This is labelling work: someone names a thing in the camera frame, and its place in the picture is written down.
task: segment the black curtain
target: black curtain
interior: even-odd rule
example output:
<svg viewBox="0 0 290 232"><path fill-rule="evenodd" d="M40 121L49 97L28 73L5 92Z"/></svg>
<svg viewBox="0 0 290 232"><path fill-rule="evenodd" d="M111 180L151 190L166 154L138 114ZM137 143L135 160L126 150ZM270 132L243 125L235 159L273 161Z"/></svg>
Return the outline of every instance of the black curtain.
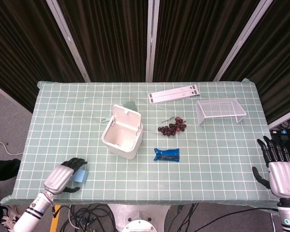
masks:
<svg viewBox="0 0 290 232"><path fill-rule="evenodd" d="M59 0L93 82L144 82L147 0Z"/></svg>
<svg viewBox="0 0 290 232"><path fill-rule="evenodd" d="M212 81L259 0L161 0L154 82Z"/></svg>
<svg viewBox="0 0 290 232"><path fill-rule="evenodd" d="M268 123L290 112L290 0L274 1L221 81L255 82Z"/></svg>
<svg viewBox="0 0 290 232"><path fill-rule="evenodd" d="M84 82L45 0L0 0L0 88L32 112L42 80Z"/></svg>

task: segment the robotic hand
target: robotic hand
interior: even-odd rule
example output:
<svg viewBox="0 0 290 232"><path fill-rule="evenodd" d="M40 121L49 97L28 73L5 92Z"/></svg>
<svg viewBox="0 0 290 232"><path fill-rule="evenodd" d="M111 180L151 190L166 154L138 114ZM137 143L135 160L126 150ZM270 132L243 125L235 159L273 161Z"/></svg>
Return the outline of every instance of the robotic hand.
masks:
<svg viewBox="0 0 290 232"><path fill-rule="evenodd" d="M261 146L263 157L268 167L269 181L263 179L256 167L252 167L256 180L270 189L279 197L278 212L281 218L283 230L290 232L290 157L283 145L263 137L266 145L260 139L257 140Z"/></svg>
<svg viewBox="0 0 290 232"><path fill-rule="evenodd" d="M44 212L53 204L53 196L62 192L76 192L80 188L68 188L66 185L71 176L87 162L84 159L72 158L57 166L44 182L45 191L38 194L21 218L14 225L15 232L31 232L38 224Z"/></svg>

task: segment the container lid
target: container lid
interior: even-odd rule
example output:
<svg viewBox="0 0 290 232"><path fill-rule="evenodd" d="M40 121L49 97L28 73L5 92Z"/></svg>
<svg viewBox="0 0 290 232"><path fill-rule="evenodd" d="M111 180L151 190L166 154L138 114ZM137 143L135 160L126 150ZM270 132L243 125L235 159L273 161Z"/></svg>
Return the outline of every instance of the container lid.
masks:
<svg viewBox="0 0 290 232"><path fill-rule="evenodd" d="M136 111L122 107L120 105L114 105L113 114L114 118L118 122L129 125L130 127L133 127L135 129L138 129L138 127L140 127L141 114Z"/></svg>

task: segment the yellow floor tape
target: yellow floor tape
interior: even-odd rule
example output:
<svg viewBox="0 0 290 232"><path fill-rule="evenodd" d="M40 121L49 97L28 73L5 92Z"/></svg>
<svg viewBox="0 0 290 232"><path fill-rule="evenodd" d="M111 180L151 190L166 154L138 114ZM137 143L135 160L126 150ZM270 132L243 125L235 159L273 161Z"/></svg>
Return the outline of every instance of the yellow floor tape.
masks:
<svg viewBox="0 0 290 232"><path fill-rule="evenodd" d="M60 208L60 205L55 205L55 211L57 211L59 208ZM56 232L58 220L59 220L59 214L60 214L60 211L58 212L57 217L52 219L52 225L50 226L49 232Z"/></svg>

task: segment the table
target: table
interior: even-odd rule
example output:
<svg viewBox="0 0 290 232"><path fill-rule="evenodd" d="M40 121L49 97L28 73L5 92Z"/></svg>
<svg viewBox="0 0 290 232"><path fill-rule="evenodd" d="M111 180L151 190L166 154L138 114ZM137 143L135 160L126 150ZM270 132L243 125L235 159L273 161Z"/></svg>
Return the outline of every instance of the table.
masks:
<svg viewBox="0 0 290 232"><path fill-rule="evenodd" d="M196 84L200 96L150 104L147 94ZM253 177L267 169L256 139L270 136L255 84L200 83L50 83L40 88L20 170L5 204L30 203L43 191L54 169L72 157L88 161L88 178L76 193L56 196L56 204L185 204L213 202L275 206L277 198ZM247 116L205 119L197 125L197 100L237 98ZM101 137L112 106L135 101L142 115L143 141L136 158L110 154ZM162 121L180 116L187 130L167 137L157 132ZM180 148L180 162L153 161L154 148Z"/></svg>

